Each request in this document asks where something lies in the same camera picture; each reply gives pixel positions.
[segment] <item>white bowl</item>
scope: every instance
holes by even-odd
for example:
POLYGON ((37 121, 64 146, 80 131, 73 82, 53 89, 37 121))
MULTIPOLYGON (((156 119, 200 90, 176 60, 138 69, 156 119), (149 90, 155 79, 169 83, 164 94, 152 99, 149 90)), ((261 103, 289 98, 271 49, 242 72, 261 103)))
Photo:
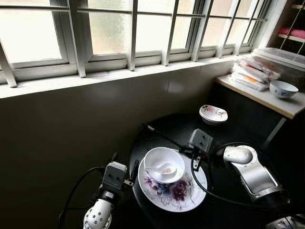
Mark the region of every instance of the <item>white bowl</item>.
POLYGON ((290 98, 299 91, 297 87, 279 80, 271 81, 269 90, 275 97, 279 99, 290 98))
POLYGON ((148 172, 149 175, 157 182, 169 184, 179 180, 185 171, 184 160, 175 150, 166 147, 157 147, 147 152, 144 158, 144 168, 159 167, 164 163, 173 163, 177 170, 171 175, 162 175, 157 172, 148 172))
POLYGON ((221 108, 211 105, 203 105, 199 109, 203 121, 209 125, 218 125, 228 119, 228 113, 221 108))

